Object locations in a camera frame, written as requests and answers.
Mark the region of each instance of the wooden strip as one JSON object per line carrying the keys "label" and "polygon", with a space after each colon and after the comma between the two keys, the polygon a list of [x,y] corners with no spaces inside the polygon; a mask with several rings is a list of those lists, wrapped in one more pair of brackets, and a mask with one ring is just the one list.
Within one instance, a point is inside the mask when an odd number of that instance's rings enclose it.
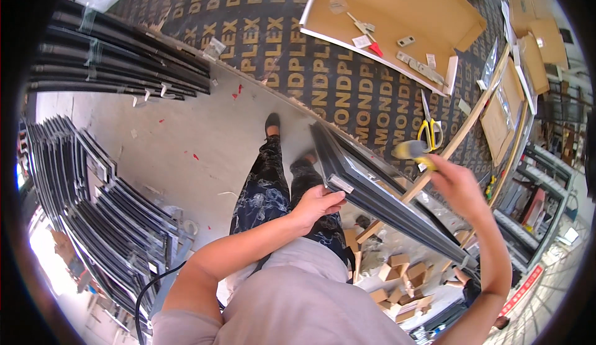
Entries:
{"label": "wooden strip", "polygon": [[[523,110],[521,112],[522,114],[521,114],[521,118],[520,118],[520,123],[517,126],[516,138],[513,141],[513,148],[511,149],[511,154],[509,155],[509,159],[507,159],[507,163],[505,165],[505,170],[504,170],[505,175],[501,178],[499,183],[496,184],[495,192],[492,194],[492,197],[490,198],[490,200],[488,202],[488,207],[490,207],[490,208],[492,208],[493,204],[495,204],[496,197],[501,192],[501,188],[503,188],[503,184],[505,183],[505,178],[507,178],[507,173],[509,173],[509,171],[511,170],[511,167],[513,166],[513,159],[515,158],[517,149],[520,146],[520,142],[521,142],[522,136],[523,136],[523,128],[526,124],[527,107],[528,107],[528,102],[526,99],[526,101],[523,104]],[[466,239],[464,239],[464,241],[461,243],[461,248],[463,248],[466,244],[468,244],[468,242],[472,239],[474,234],[476,234],[476,230],[472,229],[472,232],[470,232],[470,235],[468,235],[468,237],[466,237]],[[445,265],[443,265],[443,268],[441,269],[441,271],[445,271],[451,263],[452,263],[452,261],[449,261]]]}
{"label": "wooden strip", "polygon": [[[476,105],[472,109],[472,112],[470,113],[468,118],[466,118],[466,120],[459,128],[453,139],[447,145],[447,147],[445,147],[443,152],[441,152],[440,155],[445,160],[449,159],[449,157],[455,152],[459,144],[464,140],[466,134],[468,134],[473,125],[476,124],[476,121],[480,117],[482,110],[484,110],[486,102],[488,102],[490,96],[492,95],[493,89],[495,88],[497,82],[501,80],[501,74],[503,73],[503,70],[507,65],[510,50],[511,47],[508,43],[505,46],[503,54],[501,54],[501,59],[499,59],[499,62],[497,63],[495,73],[493,73],[488,89],[486,89],[482,93],[481,98],[478,100],[478,103],[476,103]],[[410,187],[410,189],[407,190],[406,193],[399,200],[404,204],[409,203],[410,200],[412,200],[414,196],[416,196],[416,194],[420,192],[426,186],[426,184],[428,184],[428,181],[430,181],[430,170],[425,171],[420,177],[418,177],[416,181],[413,183],[413,186]],[[360,235],[356,237],[356,241],[360,244],[364,243],[364,241],[373,234],[375,234],[381,228],[381,226],[383,226],[383,223],[379,220],[372,222],[366,230],[362,231]]]}

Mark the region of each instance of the yellow scissors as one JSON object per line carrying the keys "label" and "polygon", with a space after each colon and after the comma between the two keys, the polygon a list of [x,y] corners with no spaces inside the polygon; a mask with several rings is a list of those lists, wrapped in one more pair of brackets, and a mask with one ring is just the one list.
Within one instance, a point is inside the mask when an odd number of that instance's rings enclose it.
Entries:
{"label": "yellow scissors", "polygon": [[[420,130],[418,131],[417,139],[421,140],[420,138],[422,137],[422,132],[426,132],[426,149],[424,150],[424,152],[431,152],[441,147],[441,145],[443,144],[443,129],[441,129],[441,125],[438,122],[436,122],[430,115],[430,110],[428,109],[428,102],[426,101],[424,90],[421,90],[421,92],[425,120],[422,121]],[[439,133],[438,142],[436,141],[435,133]]]}

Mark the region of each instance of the left hand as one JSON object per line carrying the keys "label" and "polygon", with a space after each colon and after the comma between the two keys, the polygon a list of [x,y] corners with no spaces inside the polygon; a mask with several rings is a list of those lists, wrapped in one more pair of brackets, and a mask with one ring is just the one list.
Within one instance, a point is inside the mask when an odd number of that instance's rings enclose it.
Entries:
{"label": "left hand", "polygon": [[345,197],[346,193],[343,191],[331,192],[324,185],[318,185],[304,193],[290,215],[304,229],[306,235],[319,218],[338,212],[346,204]]}

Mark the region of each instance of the power cord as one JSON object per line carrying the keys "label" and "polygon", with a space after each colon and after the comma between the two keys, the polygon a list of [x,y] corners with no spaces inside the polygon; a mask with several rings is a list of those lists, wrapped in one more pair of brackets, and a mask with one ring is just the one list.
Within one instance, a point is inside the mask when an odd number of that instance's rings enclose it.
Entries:
{"label": "power cord", "polygon": [[[178,270],[180,270],[184,264],[186,263],[186,261],[182,262],[180,264],[180,266],[176,267],[175,269],[172,270],[168,270],[165,273],[158,275],[155,279],[153,279],[152,281],[150,281],[145,287],[143,287],[143,289],[141,289],[141,293],[139,293],[139,296],[137,298],[137,304],[135,305],[135,326],[137,327],[137,337],[139,339],[139,344],[141,345],[145,345],[145,339],[143,337],[143,333],[141,331],[141,315],[139,313],[140,309],[141,309],[141,299],[143,298],[143,296],[145,295],[145,292],[147,292],[147,290],[154,285],[157,281],[159,281],[161,278],[163,278],[164,276],[174,273]],[[219,308],[220,310],[224,310],[225,306],[218,300],[218,304],[219,304]]]}

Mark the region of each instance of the gray floor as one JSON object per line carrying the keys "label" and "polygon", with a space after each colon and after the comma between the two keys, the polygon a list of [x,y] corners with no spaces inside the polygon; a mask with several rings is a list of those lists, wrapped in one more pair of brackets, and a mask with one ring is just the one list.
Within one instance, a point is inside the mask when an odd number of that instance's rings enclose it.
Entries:
{"label": "gray floor", "polygon": [[[42,121],[61,114],[70,117],[78,128],[86,128],[116,161],[119,176],[159,206],[182,208],[183,219],[195,222],[198,234],[192,249],[197,250],[228,234],[237,194],[264,143],[264,121],[270,112],[281,116],[288,183],[289,165],[312,146],[308,130],[312,118],[255,85],[243,85],[234,99],[232,94],[238,92],[241,80],[217,68],[212,77],[218,85],[210,96],[184,102],[149,101],[136,108],[132,107],[132,97],[126,95],[43,93],[38,95],[36,117]],[[466,227],[425,194],[418,199],[435,209],[451,231]],[[341,211],[344,228],[353,228],[362,213],[354,206],[345,206]],[[390,228],[383,228],[379,236],[385,242],[381,247],[364,247],[378,249],[380,258],[406,252],[412,263],[424,261],[427,266],[436,266],[422,287],[425,294],[435,295],[433,309],[422,318],[404,322],[403,328],[421,324],[461,296],[456,288],[437,286],[444,257]],[[359,285],[367,291],[380,287],[391,291],[398,281],[381,281],[376,276],[377,265],[374,258],[365,260],[363,267],[370,277]],[[226,292],[220,289],[218,296],[225,300]]]}

